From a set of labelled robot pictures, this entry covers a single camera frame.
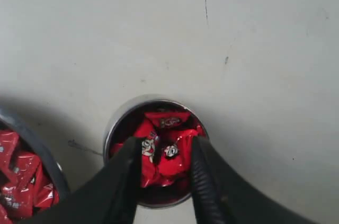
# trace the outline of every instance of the metal rim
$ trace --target metal rim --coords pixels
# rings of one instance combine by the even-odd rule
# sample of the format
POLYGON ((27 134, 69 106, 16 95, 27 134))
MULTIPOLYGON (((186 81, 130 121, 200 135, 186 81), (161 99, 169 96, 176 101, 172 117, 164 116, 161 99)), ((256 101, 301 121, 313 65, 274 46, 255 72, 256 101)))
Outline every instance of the metal rim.
POLYGON ((60 200, 65 199, 69 193, 69 186, 61 170, 60 165, 55 161, 49 149, 42 143, 40 138, 31 131, 27 125, 14 113, 0 107, 0 123, 19 134, 20 138, 25 141, 37 154, 55 185, 60 200))
MULTIPOLYGON (((104 165, 106 165, 109 161, 109 145, 112 141, 112 134, 114 133, 115 129, 119 126, 120 122, 131 112, 134 110, 143 107, 148 104, 156 103, 156 102, 164 102, 164 103, 169 103, 169 104, 174 104, 177 105, 187 111, 189 111, 195 118, 197 118, 206 134, 206 137, 208 137, 208 133, 204 125, 202 124, 201 120, 199 117, 186 105, 178 102, 171 100, 170 98, 166 98, 162 95, 157 95, 157 94, 147 94, 147 95, 141 95, 137 96, 135 98, 132 98, 125 102, 122 106, 120 106, 116 112, 113 113, 111 116, 109 123, 106 127, 105 134, 104 134, 104 143, 103 143, 103 161, 104 165)), ((187 199, 191 197, 191 193, 188 193, 187 195, 183 196, 179 200, 173 202, 173 203, 166 203, 166 204, 148 204, 148 203, 143 203, 139 202, 138 204, 145 207, 145 208, 151 208, 151 209, 160 209, 160 208, 169 208, 173 207, 175 205, 181 204, 187 199)))

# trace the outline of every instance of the scratch mark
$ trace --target scratch mark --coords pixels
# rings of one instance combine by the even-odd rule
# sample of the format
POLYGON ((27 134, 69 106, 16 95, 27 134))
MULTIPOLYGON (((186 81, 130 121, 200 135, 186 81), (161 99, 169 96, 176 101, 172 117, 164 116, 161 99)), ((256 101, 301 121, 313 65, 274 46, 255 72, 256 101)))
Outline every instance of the scratch mark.
POLYGON ((89 153, 103 156, 102 153, 98 153, 98 152, 95 151, 95 150, 89 149, 88 147, 85 147, 85 146, 83 146, 83 145, 77 143, 74 139, 68 141, 68 146, 69 146, 69 147, 76 148, 76 149, 81 150, 81 151, 88 151, 89 153))
POLYGON ((209 26, 209 23, 208 23, 208 15, 207 15, 207 0, 205 0, 205 12, 206 12, 206 22, 207 22, 207 26, 209 26))

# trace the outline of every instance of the round metal container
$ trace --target round metal container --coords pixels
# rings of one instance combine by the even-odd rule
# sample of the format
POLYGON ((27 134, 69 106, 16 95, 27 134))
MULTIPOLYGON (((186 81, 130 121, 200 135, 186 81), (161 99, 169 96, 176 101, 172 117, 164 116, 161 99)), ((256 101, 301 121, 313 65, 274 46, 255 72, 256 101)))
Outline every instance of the round metal container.
MULTIPOLYGON (((160 95, 142 95, 127 101, 111 117, 104 136, 104 163, 107 164, 111 157, 109 151, 111 144, 117 142, 117 139, 132 136, 137 126, 144 119, 144 112, 173 108, 189 111, 191 118, 196 119, 201 124, 208 138, 207 131, 200 119, 186 105, 160 95)), ((148 208, 165 208, 177 205, 190 196, 189 182, 183 180, 167 187, 141 189, 139 204, 148 208)))
POLYGON ((2 107, 0 107, 0 129, 10 129, 19 134, 20 140, 40 157, 45 170, 59 193, 60 200, 65 199, 70 193, 68 183, 60 165, 54 160, 52 154, 39 137, 19 117, 2 107))

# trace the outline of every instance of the red candy pile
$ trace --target red candy pile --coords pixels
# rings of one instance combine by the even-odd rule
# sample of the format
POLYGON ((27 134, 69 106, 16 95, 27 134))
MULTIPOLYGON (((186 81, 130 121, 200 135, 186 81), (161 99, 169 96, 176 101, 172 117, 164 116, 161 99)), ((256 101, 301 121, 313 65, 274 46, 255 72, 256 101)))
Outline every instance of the red candy pile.
POLYGON ((26 219, 59 202, 40 158, 13 131, 0 130, 0 223, 26 219))
MULTIPOLYGON (((187 177, 191 166, 194 136, 205 136, 197 122, 189 122, 189 112, 146 112, 133 136, 142 140, 141 187, 169 186, 187 177)), ((123 143, 113 144, 111 155, 123 143)))

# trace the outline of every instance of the white surface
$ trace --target white surface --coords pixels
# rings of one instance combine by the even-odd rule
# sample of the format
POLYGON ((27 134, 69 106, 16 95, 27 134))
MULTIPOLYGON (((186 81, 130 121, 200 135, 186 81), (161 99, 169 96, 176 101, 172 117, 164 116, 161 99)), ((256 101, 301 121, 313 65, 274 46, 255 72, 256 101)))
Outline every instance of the white surface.
MULTIPOLYGON (((0 103, 45 138, 76 189, 127 99, 202 117, 257 188, 321 223, 339 212, 338 0, 0 0, 0 103)), ((195 223, 190 201, 135 223, 195 223)))

